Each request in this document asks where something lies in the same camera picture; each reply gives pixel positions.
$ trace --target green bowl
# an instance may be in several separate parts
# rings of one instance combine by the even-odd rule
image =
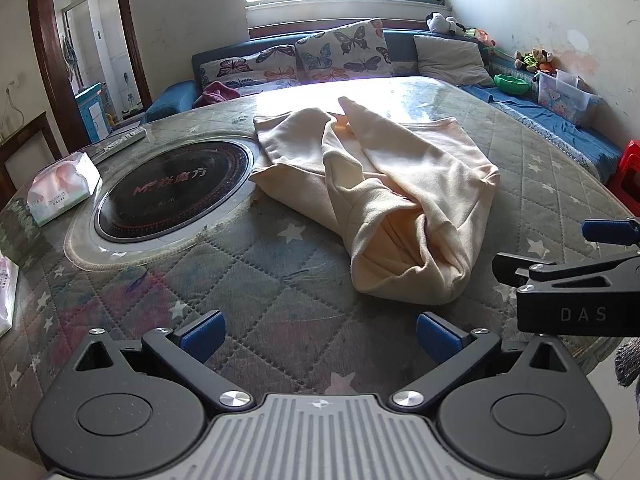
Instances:
[[[510,75],[495,75],[494,83],[505,94],[524,95],[529,91],[529,83],[527,81]]]

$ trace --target tissue box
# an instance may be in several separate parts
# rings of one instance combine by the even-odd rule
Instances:
[[[86,153],[75,152],[54,162],[33,179],[27,206],[39,226],[90,197],[100,173]]]
[[[0,253],[0,335],[14,324],[15,285],[18,266]]]

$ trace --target power cord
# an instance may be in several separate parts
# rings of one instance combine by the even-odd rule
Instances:
[[[4,137],[2,137],[2,128],[4,127],[4,118],[6,116],[7,105],[11,105],[11,108],[18,112],[20,114],[20,117],[22,118],[20,121],[20,126],[18,126],[17,130],[20,130],[20,128],[24,126],[24,114],[22,113],[20,108],[18,108],[14,104],[14,100],[11,98],[11,91],[9,90],[8,86],[4,89],[4,92],[6,93],[6,99],[4,100],[4,112],[2,113],[2,121],[0,121],[0,141],[4,141]]]

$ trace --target wooden cabinet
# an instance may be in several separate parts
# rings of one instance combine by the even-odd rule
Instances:
[[[47,141],[47,146],[55,160],[62,158],[56,139],[47,121],[46,112],[41,113],[33,121],[15,132],[0,145],[0,207],[4,207],[14,195],[16,189],[5,166],[7,160],[24,145],[31,137],[41,132]]]
[[[107,117],[104,115],[102,101],[100,100],[101,91],[101,83],[96,83],[76,95],[80,116],[91,142],[103,140],[111,133],[111,127],[107,122]]]

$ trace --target black cooktop surface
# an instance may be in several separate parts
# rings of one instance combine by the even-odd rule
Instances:
[[[180,146],[131,171],[98,206],[95,228],[111,242],[158,238],[201,218],[249,177],[243,144],[210,140]]]

